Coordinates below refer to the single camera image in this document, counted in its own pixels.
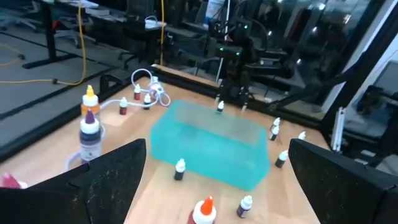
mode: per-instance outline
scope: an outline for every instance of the wooden tabletop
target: wooden tabletop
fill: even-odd
[[[140,86],[149,80],[141,78]],[[175,86],[163,84],[171,99],[183,99],[201,105],[214,106],[214,99]],[[133,101],[129,86],[113,99],[125,96]],[[213,196],[217,209],[216,223],[270,223],[313,224],[319,223],[294,172],[287,161],[283,169],[271,167],[268,176],[252,192],[245,192],[230,185],[207,179],[187,171],[181,182],[173,180],[174,167],[153,159],[150,155],[149,132],[153,124],[166,111],[155,105],[149,111],[130,107],[121,116],[118,104],[101,111],[106,127],[103,152],[109,152],[137,138],[147,139],[147,159],[144,173],[125,223],[131,224],[186,224],[188,214],[199,200]],[[241,113],[240,108],[226,105],[224,113],[234,114],[269,128],[274,118],[255,111]],[[62,172],[66,159],[79,150],[79,121],[77,118],[43,140],[28,147],[0,166],[0,173],[10,172],[18,180],[29,185],[37,184]],[[282,121],[278,141],[268,142],[271,164],[280,152],[288,149],[289,141],[306,130],[306,141],[327,148],[322,135],[313,129]],[[253,197],[253,208],[246,219],[240,219],[235,211],[240,200],[247,194]]]

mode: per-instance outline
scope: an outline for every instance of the orange bottle cap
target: orange bottle cap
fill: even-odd
[[[213,210],[213,197],[206,198],[203,205],[200,207],[200,212],[204,215],[210,215]]]

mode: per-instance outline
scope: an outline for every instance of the turquoise block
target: turquoise block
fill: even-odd
[[[154,158],[237,188],[252,190],[268,174],[264,127],[194,103],[175,100],[150,131]]]

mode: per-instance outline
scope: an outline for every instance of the yellow bottle cap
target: yellow bottle cap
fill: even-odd
[[[87,97],[92,98],[94,97],[94,89],[91,85],[87,86],[87,92],[86,92]]]

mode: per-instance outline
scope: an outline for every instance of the pink object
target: pink object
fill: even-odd
[[[9,173],[5,173],[2,176],[2,182],[0,187],[10,188],[10,189],[21,189],[21,185],[18,181]]]

